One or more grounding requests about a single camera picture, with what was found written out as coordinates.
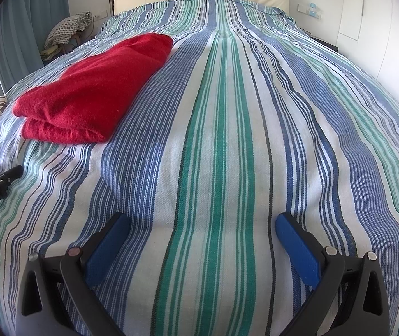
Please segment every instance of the blue curtain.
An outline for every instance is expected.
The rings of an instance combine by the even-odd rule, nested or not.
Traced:
[[[4,0],[0,5],[0,95],[43,67],[40,51],[69,16],[67,0]]]

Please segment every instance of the blue gripper pad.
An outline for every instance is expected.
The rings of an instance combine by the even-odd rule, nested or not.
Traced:
[[[316,289],[321,278],[318,260],[283,214],[277,217],[275,226],[277,237],[302,281]]]
[[[118,251],[129,235],[129,219],[121,214],[92,253],[84,267],[84,280],[89,288],[101,283]]]

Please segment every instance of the striped bedspread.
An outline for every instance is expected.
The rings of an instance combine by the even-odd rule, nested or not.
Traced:
[[[173,51],[108,143],[21,139],[23,119],[11,113],[21,93],[143,32],[170,35]],[[28,254],[61,255],[122,211],[131,233],[95,292],[128,336],[278,335],[310,293],[270,226],[288,211],[325,246],[378,255],[399,334],[399,105],[279,9],[135,8],[23,79],[8,101],[0,166],[25,173],[0,202],[6,332]],[[71,304],[69,314],[87,334]]]

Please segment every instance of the red towel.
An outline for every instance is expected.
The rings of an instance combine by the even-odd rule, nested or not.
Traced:
[[[27,91],[13,107],[14,115],[27,118],[23,137],[61,144],[107,141],[172,45],[167,35],[138,35]]]

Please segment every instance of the white wardrobe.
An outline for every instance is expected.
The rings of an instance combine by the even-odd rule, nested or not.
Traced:
[[[337,46],[399,102],[399,0],[344,0]]]

